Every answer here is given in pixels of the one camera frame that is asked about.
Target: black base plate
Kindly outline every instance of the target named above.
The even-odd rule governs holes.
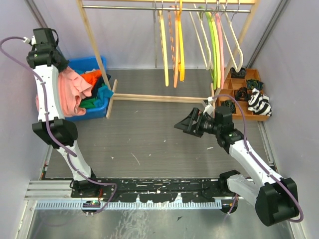
[[[117,190],[111,202],[135,202],[139,195],[140,201],[148,200],[154,203],[166,201],[173,202],[178,193],[183,203],[188,202],[214,202],[214,197],[233,197],[233,193],[223,193],[218,187],[216,179],[176,179],[176,178],[108,178],[98,179],[102,183],[116,183]],[[111,196],[114,187],[101,186],[103,201]],[[72,198],[85,198],[77,191],[72,191]]]

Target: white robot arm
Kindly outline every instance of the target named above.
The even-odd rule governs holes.
[[[91,167],[85,162],[78,147],[78,132],[75,124],[64,119],[60,106],[58,74],[67,67],[68,61],[56,50],[58,40],[55,41],[52,29],[34,29],[33,33],[32,51],[29,52],[27,61],[34,72],[42,78],[42,81],[35,77],[39,99],[39,114],[38,122],[32,124],[32,129],[44,142],[52,145],[64,157],[73,174],[72,188],[78,191],[85,191],[86,194],[90,194],[89,191],[91,191],[92,195],[94,195],[99,190],[98,186],[88,182],[82,175],[92,180],[95,180],[96,177]],[[43,84],[46,89],[46,96],[42,90]],[[52,134],[59,142],[74,152],[76,156],[69,154],[69,157],[74,167],[81,174],[69,164],[65,149],[56,144],[49,136],[46,128],[47,112],[45,104],[47,104],[48,120]]]
[[[289,195],[298,200],[295,182],[291,178],[284,179],[271,169],[248,141],[248,148],[246,147],[244,135],[234,128],[232,113],[228,107],[217,107],[214,118],[207,113],[207,109],[204,113],[193,108],[174,127],[197,137],[202,137],[205,132],[216,136],[219,146],[236,159],[252,178],[249,181],[236,170],[222,173],[218,180],[220,190],[242,196],[255,207],[259,219],[265,225],[271,226],[299,214]],[[287,188],[288,194],[280,184]]]

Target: wooden clothes rack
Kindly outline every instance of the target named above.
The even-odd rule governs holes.
[[[150,3],[159,3],[161,7],[116,7],[116,6],[97,6],[97,5],[83,5],[82,0],[76,0],[77,6],[80,11],[80,15],[82,17],[85,30],[88,34],[90,43],[92,45],[98,66],[102,72],[102,77],[104,79],[105,84],[111,89],[110,83],[108,81],[106,71],[104,69],[100,52],[98,50],[94,34],[92,31],[92,28],[90,26],[87,14],[85,9],[86,8],[99,8],[99,9],[136,9],[136,10],[171,10],[171,8],[164,8],[163,3],[177,3],[179,4],[179,0],[98,0],[98,1],[113,1],[113,2],[123,2],[123,1],[129,1],[129,2],[150,2]],[[256,11],[258,9],[258,6],[260,4],[260,0],[183,0],[183,3],[197,3],[197,4],[204,4],[206,7],[208,4],[215,4],[216,9],[218,9],[218,12],[243,12],[243,13],[249,13],[249,15],[246,18],[246,21],[244,23],[243,29],[239,35],[238,42],[239,44],[242,44],[246,33],[249,29],[249,26],[256,14]],[[231,9],[221,9],[219,6],[220,4],[226,4],[226,5],[241,5],[241,4],[248,4],[251,5],[251,10],[231,10]],[[198,8],[182,8],[183,11],[208,11],[209,8],[206,9],[198,9]],[[235,48],[233,51],[233,56],[236,57],[238,54],[237,48]],[[225,76],[228,75],[230,68],[232,67],[232,61],[229,60],[227,67],[225,68]],[[116,93],[116,87],[117,87],[118,81],[115,80],[113,84],[112,91],[114,92],[113,96],[110,99],[106,118],[110,117],[111,109],[113,105],[114,100],[124,100],[124,101],[150,101],[150,102],[174,102],[174,103],[201,103],[206,98],[197,98],[197,97],[177,97],[177,96],[156,96],[156,95],[136,95],[136,94],[119,94]],[[211,96],[218,95],[220,93],[220,88],[216,90],[216,92],[213,91],[212,86],[209,86],[211,88]]]

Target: clothes hanger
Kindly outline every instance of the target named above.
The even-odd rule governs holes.
[[[238,10],[239,10],[239,7],[240,7],[240,0],[238,0]],[[230,53],[231,60],[232,60],[232,62],[233,62],[233,64],[234,64],[234,69],[235,69],[236,72],[239,72],[240,69],[241,69],[242,66],[243,66],[243,63],[244,63],[244,55],[243,55],[243,51],[240,49],[239,42],[238,42],[238,40],[237,40],[235,31],[234,31],[233,26],[232,26],[232,20],[233,20],[233,18],[234,18],[234,15],[232,16],[232,18],[231,18],[231,20],[230,20],[229,17],[228,17],[228,14],[225,12],[225,16],[226,16],[226,19],[227,19],[229,28],[230,28],[230,30],[231,30],[232,36],[233,36],[233,38],[234,38],[234,40],[235,40],[235,45],[236,45],[236,48],[237,48],[237,51],[238,51],[239,57],[240,57],[240,61],[239,61],[239,64],[238,64],[238,65],[237,65],[236,62],[235,62],[235,59],[234,59],[232,50],[231,50],[231,48],[230,48],[230,46],[229,46],[229,42],[228,42],[226,33],[225,33],[225,31],[224,31],[223,24],[221,24],[221,29],[222,29],[222,32],[223,32],[223,35],[224,35],[224,39],[225,39],[225,42],[226,42],[226,44],[227,44],[229,53]]]
[[[182,0],[179,0],[179,11],[177,12],[177,22],[178,22],[178,38],[179,38],[179,59],[178,59],[178,70],[179,80],[184,81],[185,79],[185,58],[184,58],[184,42],[183,42],[183,32],[181,27],[181,12],[182,12]]]
[[[171,57],[172,57],[172,61],[173,61],[173,71],[174,71],[174,75],[173,75],[174,88],[176,88],[177,82],[178,82],[178,58],[179,58],[178,21],[177,21],[177,17],[176,17],[175,18],[175,47],[174,47],[174,36],[173,36],[173,27],[172,27],[172,22],[171,22],[170,11],[168,11],[168,24],[169,24],[170,43],[171,43],[170,48],[171,48],[171,52],[172,52]]]
[[[224,43],[223,43],[223,34],[221,30],[221,20],[218,13],[216,13],[216,22],[218,30],[218,39],[219,39],[219,52],[220,52],[220,88],[224,89],[225,81],[225,62],[224,62]]]
[[[218,33],[217,33],[217,27],[216,27],[215,21],[212,19],[212,14],[206,11],[205,15],[208,21],[210,35],[212,39],[212,45],[213,45],[213,57],[214,57],[213,89],[216,90],[218,86],[218,82],[220,84],[220,53],[219,53]]]
[[[224,88],[224,78],[225,78],[225,69],[224,69],[224,45],[223,45],[223,34],[221,30],[221,20],[218,14],[220,9],[220,0],[217,0],[216,11],[214,13],[214,19],[216,19],[217,23],[217,33],[218,33],[218,40],[219,40],[219,55],[220,55],[220,78],[219,82],[217,82],[217,87],[223,89]]]
[[[160,42],[164,62],[164,75],[165,75],[165,85],[169,86],[169,77],[168,77],[168,60],[167,60],[167,45],[166,45],[166,34],[165,34],[165,24],[163,11],[158,11],[159,17],[159,27],[160,27]]]
[[[206,70],[209,70],[210,68],[213,69],[213,63],[211,61],[211,50],[210,50],[210,47],[209,47],[209,43],[208,43],[208,39],[207,39],[205,28],[204,28],[204,25],[203,25],[203,21],[200,18],[199,12],[196,12],[196,13],[197,13],[198,20],[200,22],[200,26],[201,26],[203,37],[204,37],[204,41],[205,41],[206,54],[208,56],[207,60],[206,60],[206,56],[204,54],[204,50],[203,50],[203,47],[202,47],[202,44],[201,44],[201,40],[200,40],[198,31],[197,31],[197,27],[195,25],[195,21],[194,21],[194,18],[192,16],[192,13],[189,12],[189,15],[190,15],[191,21],[193,23],[193,26],[194,26],[194,29],[195,29],[195,32],[196,32],[196,35],[197,35],[197,40],[198,40],[198,44],[199,44],[199,47],[200,47],[200,50],[201,50],[201,54],[203,56],[205,68],[206,68]]]
[[[158,31],[156,29],[156,10],[157,10],[157,5],[156,5],[156,0],[152,3],[153,7],[155,7],[155,10],[153,10],[153,25],[154,25],[154,46],[155,46],[155,68],[158,67],[158,48],[157,48],[157,38],[158,38]]]

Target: white hanger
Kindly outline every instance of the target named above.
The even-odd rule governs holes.
[[[229,19],[228,14],[227,14],[226,12],[225,12],[225,16],[226,16],[226,19],[227,19],[227,21],[228,21],[228,25],[229,25],[229,28],[230,28],[230,30],[231,30],[232,36],[233,36],[233,38],[234,38],[234,40],[235,40],[235,44],[236,44],[236,47],[237,47],[237,51],[238,51],[239,56],[240,56],[239,65],[237,65],[236,62],[235,62],[235,59],[234,59],[232,50],[230,49],[230,46],[229,46],[229,43],[228,43],[228,39],[227,39],[227,36],[226,36],[226,34],[225,34],[224,27],[223,27],[223,24],[222,24],[222,23],[221,23],[221,29],[222,29],[223,34],[224,34],[224,39],[225,39],[225,41],[226,41],[226,44],[227,44],[227,47],[228,47],[228,50],[229,50],[229,53],[230,53],[230,57],[231,57],[231,59],[232,59],[232,61],[233,61],[233,64],[234,64],[235,71],[236,71],[236,72],[239,72],[240,69],[241,69],[242,66],[243,66],[243,63],[244,63],[244,55],[243,55],[243,51],[240,49],[239,42],[238,42],[238,40],[237,40],[235,31],[234,31],[233,26],[232,26],[232,21]]]
[[[201,41],[200,41],[200,37],[199,37],[199,34],[198,34],[198,31],[197,31],[197,28],[196,28],[196,25],[195,25],[195,22],[194,22],[194,19],[193,19],[193,16],[192,16],[191,12],[189,12],[189,15],[190,15],[191,21],[193,23],[193,26],[194,26],[194,29],[195,29],[195,32],[196,32],[196,35],[197,35],[197,40],[198,40],[198,43],[199,43],[201,54],[203,56],[203,60],[204,60],[204,63],[205,63],[205,68],[206,68],[206,70],[209,70],[210,68],[213,69],[213,63],[211,61],[211,50],[210,50],[208,39],[207,39],[206,32],[205,32],[205,29],[204,29],[203,20],[200,18],[199,13],[197,12],[197,17],[198,17],[198,20],[200,22],[200,26],[201,26],[201,29],[202,29],[202,32],[203,32],[203,36],[204,36],[204,40],[205,40],[205,46],[206,46],[206,52],[208,54],[208,60],[206,60],[206,57],[205,57],[205,54],[204,54],[204,50],[203,50],[203,47],[202,47],[202,44],[201,44]]]

